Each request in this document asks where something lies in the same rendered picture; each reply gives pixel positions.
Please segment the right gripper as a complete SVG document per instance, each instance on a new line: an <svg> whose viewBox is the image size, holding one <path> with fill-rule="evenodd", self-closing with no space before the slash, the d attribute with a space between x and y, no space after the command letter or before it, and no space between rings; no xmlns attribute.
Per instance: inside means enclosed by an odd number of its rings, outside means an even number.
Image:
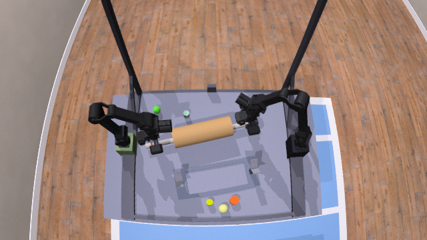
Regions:
<svg viewBox="0 0 427 240"><path fill-rule="evenodd" d="M147 137L149 137L150 140L153 140L154 142L154 145L149 146L151 154L155 155L155 154L163 153L162 144L159 144L158 142L159 133L157 132L155 133L155 135L148 135L148 134L146 135ZM157 141L157 144L155 140Z"/></svg>

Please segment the pale yellow ball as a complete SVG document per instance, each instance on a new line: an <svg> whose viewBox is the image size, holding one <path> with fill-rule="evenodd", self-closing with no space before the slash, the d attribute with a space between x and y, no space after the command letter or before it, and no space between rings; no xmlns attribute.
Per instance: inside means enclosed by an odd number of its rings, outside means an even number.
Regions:
<svg viewBox="0 0 427 240"><path fill-rule="evenodd" d="M219 211L220 211L221 213L226 213L226 212L228 211L228 206L227 206L227 205L225 205L225 204L220 205L220 206L219 206Z"/></svg>

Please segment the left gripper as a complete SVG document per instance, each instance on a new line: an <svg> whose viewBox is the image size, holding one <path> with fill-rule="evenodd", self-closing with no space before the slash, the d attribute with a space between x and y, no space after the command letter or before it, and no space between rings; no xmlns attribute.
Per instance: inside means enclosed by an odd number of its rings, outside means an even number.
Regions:
<svg viewBox="0 0 427 240"><path fill-rule="evenodd" d="M240 105L240 109L242 109L241 111L245 110L245 108L243 108L241 105ZM255 120L257 120L256 117L259 117L260 114L258 116L253 116L250 114L249 109L247 109L247 114L249 115L249 118L250 118L248 121L249 124L246 124L246 126L248 128L248 135L250 136L250 135L259 134L260 128L259 128L259 125L256 124Z"/></svg>

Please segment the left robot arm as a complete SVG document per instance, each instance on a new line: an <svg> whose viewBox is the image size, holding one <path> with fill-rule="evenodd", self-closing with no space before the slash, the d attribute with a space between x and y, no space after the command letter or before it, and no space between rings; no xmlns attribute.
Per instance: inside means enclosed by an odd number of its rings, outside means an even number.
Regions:
<svg viewBox="0 0 427 240"><path fill-rule="evenodd" d="M288 95L297 95L294 103L290 103L288 100ZM282 88L279 91L264 95L252 95L249 98L247 95L240 93L240 96L236 99L236 103L241 105L243 108L249 109L249 112L253 116L258 116L261 113L266 112L266 107L273 105L275 103L284 102L286 105L298 112L298 127L295 131L294 144L297 149L306 149L312 132L310 131L310 126L308 126L308 114L307 108L309 104L310 96L305 92L299 89L286 89ZM306 111L305 111L306 109ZM247 114L247 109L244 111L238 111L235 113L236 122L240 125L245 125L249 121L249 115ZM298 140L298 142L297 142Z"/></svg>

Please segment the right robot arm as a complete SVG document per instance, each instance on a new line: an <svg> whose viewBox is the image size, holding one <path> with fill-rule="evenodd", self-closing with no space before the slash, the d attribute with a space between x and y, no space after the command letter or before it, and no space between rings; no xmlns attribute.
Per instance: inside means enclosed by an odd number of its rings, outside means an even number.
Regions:
<svg viewBox="0 0 427 240"><path fill-rule="evenodd" d="M107 115L105 115L103 107L108 108ZM88 121L94 125L100 124L108 131L113 133L115 137L115 145L118 147L129 147L130 136L128 136L128 127L125 125L119 126L111 119L119 119L135 124L139 130L141 130L136 133L136 139L140 145L145 145L146 141L150 141L146 134L155 135L157 132L172 132L171 119L159 121L158 116L154 113L136 113L127 109L116 107L114 104L107 105L103 102L92 103L92 105L89 106Z"/></svg>

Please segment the green ball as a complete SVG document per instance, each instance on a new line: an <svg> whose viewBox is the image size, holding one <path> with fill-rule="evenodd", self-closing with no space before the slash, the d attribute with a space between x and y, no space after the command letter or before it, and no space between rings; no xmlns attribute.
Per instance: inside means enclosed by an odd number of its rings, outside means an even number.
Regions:
<svg viewBox="0 0 427 240"><path fill-rule="evenodd" d="M160 107L158 107L158 106L155 106L155 107L153 108L153 112L154 112L155 114L158 114L160 111L161 111L161 109L160 109Z"/></svg>

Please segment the tan paper roll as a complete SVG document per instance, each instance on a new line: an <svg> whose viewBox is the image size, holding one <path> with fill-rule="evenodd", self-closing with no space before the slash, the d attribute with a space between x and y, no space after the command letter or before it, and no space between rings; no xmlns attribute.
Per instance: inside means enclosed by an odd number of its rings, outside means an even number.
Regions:
<svg viewBox="0 0 427 240"><path fill-rule="evenodd" d="M176 149L232 135L234 130L229 116L172 129Z"/></svg>

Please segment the orange cylinder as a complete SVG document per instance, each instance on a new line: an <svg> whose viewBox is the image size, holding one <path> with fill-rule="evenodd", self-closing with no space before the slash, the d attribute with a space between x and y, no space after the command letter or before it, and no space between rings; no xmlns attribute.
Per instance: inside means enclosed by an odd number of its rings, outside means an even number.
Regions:
<svg viewBox="0 0 427 240"><path fill-rule="evenodd" d="M236 205L239 202L239 198L237 196L233 196L230 198L230 203L232 205Z"/></svg>

